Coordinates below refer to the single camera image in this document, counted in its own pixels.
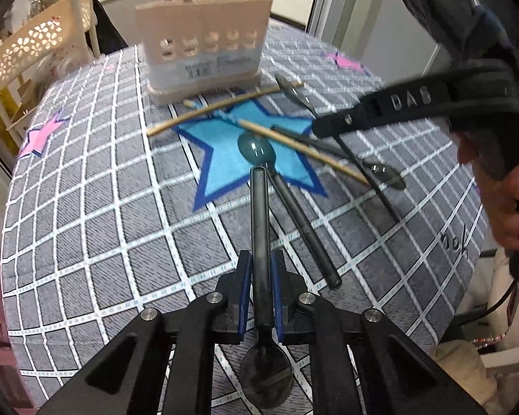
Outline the person's right hand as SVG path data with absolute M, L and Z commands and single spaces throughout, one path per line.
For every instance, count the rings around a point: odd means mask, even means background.
M 506 249 L 519 250 L 519 166 L 503 181 L 494 180 L 481 165 L 476 144 L 463 133 L 458 135 L 457 160 L 462 165 L 472 165 L 475 182 L 496 242 Z

